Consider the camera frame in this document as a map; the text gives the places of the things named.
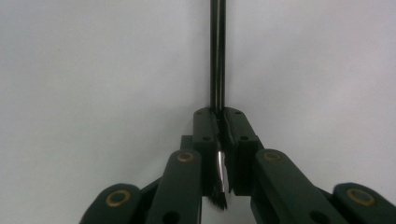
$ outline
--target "vertical rod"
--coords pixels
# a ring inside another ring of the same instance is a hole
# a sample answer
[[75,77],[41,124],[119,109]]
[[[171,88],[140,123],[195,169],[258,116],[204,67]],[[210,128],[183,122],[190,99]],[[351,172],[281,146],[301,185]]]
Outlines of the vertical rod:
[[218,119],[224,109],[225,3],[210,0],[210,108]]

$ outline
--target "black metal rod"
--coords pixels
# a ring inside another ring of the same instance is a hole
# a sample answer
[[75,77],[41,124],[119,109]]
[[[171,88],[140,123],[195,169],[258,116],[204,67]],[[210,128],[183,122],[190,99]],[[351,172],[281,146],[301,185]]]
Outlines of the black metal rod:
[[224,109],[225,3],[210,2],[210,108],[218,119]]

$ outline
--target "white background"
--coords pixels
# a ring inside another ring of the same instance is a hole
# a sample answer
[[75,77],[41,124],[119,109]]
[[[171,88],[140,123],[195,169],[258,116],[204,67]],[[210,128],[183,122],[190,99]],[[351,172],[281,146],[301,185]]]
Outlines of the white background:
[[[396,2],[230,0],[226,105],[318,187],[396,203]],[[209,1],[0,3],[0,223],[162,175],[209,103]],[[254,223],[249,199],[203,223]]]

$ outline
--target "white backdrop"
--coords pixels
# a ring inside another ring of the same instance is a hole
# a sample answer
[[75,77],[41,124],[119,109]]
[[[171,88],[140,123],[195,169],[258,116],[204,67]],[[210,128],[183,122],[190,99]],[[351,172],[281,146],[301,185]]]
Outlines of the white backdrop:
[[[226,105],[318,187],[396,203],[396,2],[227,3]],[[0,223],[162,175],[209,103],[209,1],[0,2]],[[249,199],[203,223],[254,223]]]

